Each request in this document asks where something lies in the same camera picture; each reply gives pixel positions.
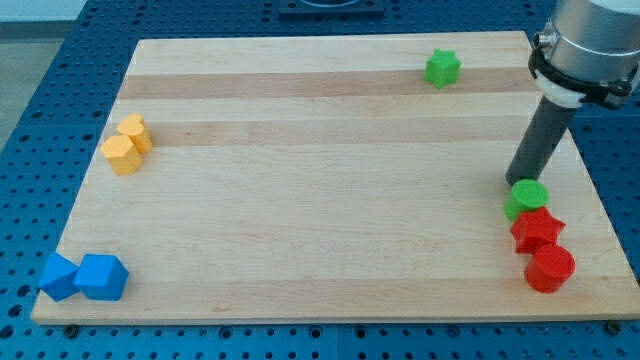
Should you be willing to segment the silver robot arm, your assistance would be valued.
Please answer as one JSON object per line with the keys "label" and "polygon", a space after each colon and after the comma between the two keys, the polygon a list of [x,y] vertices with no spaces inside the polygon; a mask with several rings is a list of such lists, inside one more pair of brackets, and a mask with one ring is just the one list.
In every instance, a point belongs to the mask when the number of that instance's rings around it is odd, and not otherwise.
{"label": "silver robot arm", "polygon": [[555,105],[621,107],[639,85],[639,0],[559,0],[529,70]]}

